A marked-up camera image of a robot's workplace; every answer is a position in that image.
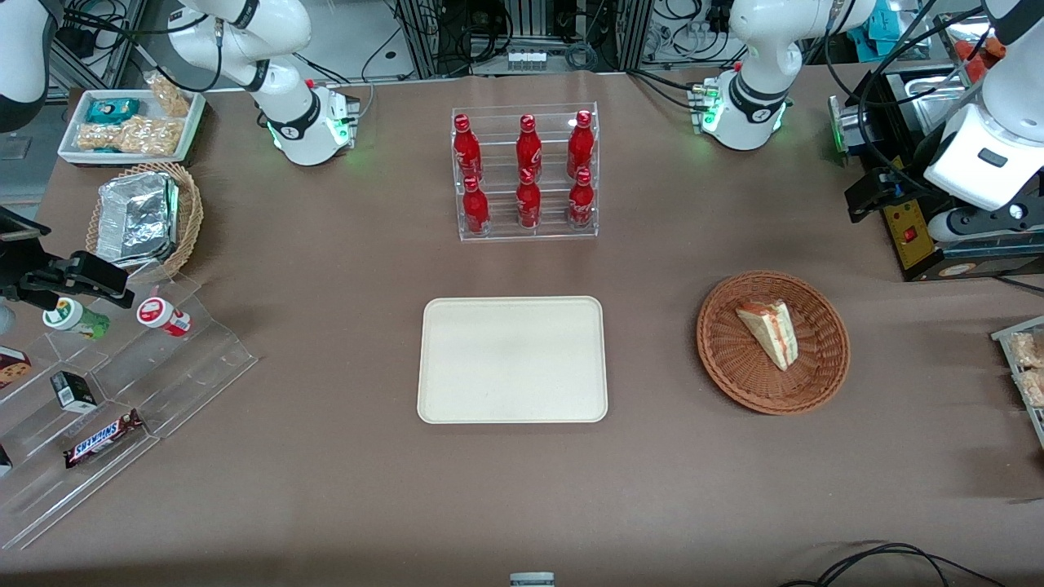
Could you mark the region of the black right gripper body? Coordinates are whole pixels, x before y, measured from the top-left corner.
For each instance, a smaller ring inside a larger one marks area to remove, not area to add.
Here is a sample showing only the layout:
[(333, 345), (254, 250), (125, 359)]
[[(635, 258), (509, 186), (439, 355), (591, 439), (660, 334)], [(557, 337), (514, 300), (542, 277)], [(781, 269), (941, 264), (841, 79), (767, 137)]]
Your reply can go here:
[(48, 253), (40, 242), (47, 234), (45, 224), (1, 208), (1, 290), (8, 301), (21, 300), (19, 285), (24, 277), (47, 267)]

